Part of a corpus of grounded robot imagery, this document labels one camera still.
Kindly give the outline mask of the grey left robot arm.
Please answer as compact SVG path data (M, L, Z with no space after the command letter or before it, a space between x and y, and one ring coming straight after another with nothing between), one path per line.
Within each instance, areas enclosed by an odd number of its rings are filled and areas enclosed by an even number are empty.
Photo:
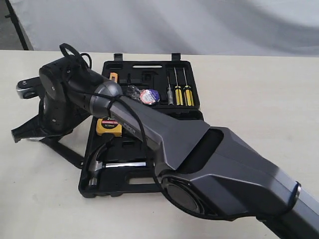
M68 134L78 109L109 116L153 152L154 177L182 211L208 220L255 217L281 239L319 236L318 201L229 128L177 120L142 105L81 57L43 65L16 90L23 99L42 96L44 110L24 124L30 132L12 131L15 141Z

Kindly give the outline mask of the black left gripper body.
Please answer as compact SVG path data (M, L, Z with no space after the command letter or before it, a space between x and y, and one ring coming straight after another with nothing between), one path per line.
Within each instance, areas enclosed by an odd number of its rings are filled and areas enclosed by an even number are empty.
M68 105L64 101L56 101L50 96L43 98L41 122L45 129L52 132L63 132L67 129Z

